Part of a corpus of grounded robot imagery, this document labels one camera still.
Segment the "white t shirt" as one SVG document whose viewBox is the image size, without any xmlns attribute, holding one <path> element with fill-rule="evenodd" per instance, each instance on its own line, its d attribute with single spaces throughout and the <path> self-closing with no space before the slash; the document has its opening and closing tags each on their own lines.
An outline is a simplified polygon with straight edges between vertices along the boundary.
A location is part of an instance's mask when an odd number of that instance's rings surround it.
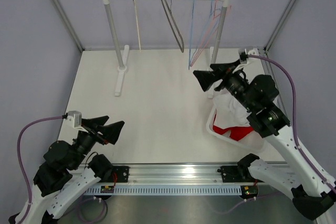
<svg viewBox="0 0 336 224">
<path fill-rule="evenodd" d="M 216 109 L 216 126 L 222 129 L 250 126 L 247 120 L 249 113 L 230 93 L 225 92 L 215 96 L 213 104 Z"/>
</svg>

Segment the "silver hanger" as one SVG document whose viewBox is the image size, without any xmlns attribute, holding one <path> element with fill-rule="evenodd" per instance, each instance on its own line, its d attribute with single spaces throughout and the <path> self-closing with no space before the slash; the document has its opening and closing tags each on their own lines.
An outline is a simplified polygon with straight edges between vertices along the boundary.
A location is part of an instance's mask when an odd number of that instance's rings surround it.
<svg viewBox="0 0 336 224">
<path fill-rule="evenodd" d="M 160 0 L 160 1 L 161 1 L 161 5 L 163 7 L 164 13 L 166 15 L 166 19 L 167 19 L 168 24 L 170 26 L 170 29 L 172 31 L 172 34 L 173 34 L 173 36 L 175 38 L 175 41 L 178 45 L 178 48 L 181 51 L 181 53 L 183 53 L 184 49 L 185 49 L 184 39 L 183 39 L 183 36 L 180 32 L 180 29 L 179 29 L 179 27 L 176 23 L 176 20 L 173 16 L 171 5 L 167 2 L 167 0 Z"/>
</svg>

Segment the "red t shirt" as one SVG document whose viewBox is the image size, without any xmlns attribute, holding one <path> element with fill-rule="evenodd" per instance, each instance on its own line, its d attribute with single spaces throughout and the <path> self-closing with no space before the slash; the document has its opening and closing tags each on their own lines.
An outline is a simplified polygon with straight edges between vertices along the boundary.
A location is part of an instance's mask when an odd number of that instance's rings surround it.
<svg viewBox="0 0 336 224">
<path fill-rule="evenodd" d="M 233 126 L 227 128 L 220 128 L 216 125 L 213 125 L 213 131 L 219 135 L 224 135 L 229 133 L 229 138 L 234 141 L 240 141 L 248 134 L 250 134 L 254 129 L 251 126 Z"/>
</svg>

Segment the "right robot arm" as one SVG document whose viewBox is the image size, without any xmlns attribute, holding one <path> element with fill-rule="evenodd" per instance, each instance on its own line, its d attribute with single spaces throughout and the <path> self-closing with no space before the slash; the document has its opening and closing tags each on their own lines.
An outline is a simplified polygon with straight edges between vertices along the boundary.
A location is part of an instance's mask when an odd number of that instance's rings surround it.
<svg viewBox="0 0 336 224">
<path fill-rule="evenodd" d="M 209 71 L 195 70 L 202 90 L 215 82 L 215 91 L 226 89 L 248 112 L 253 130 L 284 158 L 294 176 L 272 168 L 255 154 L 237 163 L 242 180 L 261 180 L 286 195 L 307 219 L 316 220 L 335 204 L 335 178 L 313 158 L 297 137 L 294 120 L 274 104 L 279 94 L 270 75 L 259 74 L 248 81 L 240 60 L 212 64 Z"/>
</svg>

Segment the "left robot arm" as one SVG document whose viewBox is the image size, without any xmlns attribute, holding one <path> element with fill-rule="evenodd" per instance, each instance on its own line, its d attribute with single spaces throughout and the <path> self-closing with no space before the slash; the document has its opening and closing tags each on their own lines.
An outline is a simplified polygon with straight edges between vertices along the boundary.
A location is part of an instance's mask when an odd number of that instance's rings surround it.
<svg viewBox="0 0 336 224">
<path fill-rule="evenodd" d="M 28 180 L 20 153 L 23 133 L 32 125 L 52 120 L 64 120 L 78 131 L 77 137 L 69 144 L 55 141 L 43 155 L 44 162 L 39 166 L 32 182 Z M 10 216 L 9 223 L 57 223 L 65 211 L 91 186 L 99 182 L 118 180 L 118 172 L 103 155 L 92 158 L 88 166 L 68 185 L 72 170 L 77 170 L 95 144 L 114 145 L 120 136 L 124 121 L 107 124 L 109 116 L 84 119 L 78 111 L 69 111 L 61 116 L 35 120 L 27 124 L 17 140 L 17 157 L 23 174 L 28 199 L 23 209 Z"/>
</svg>

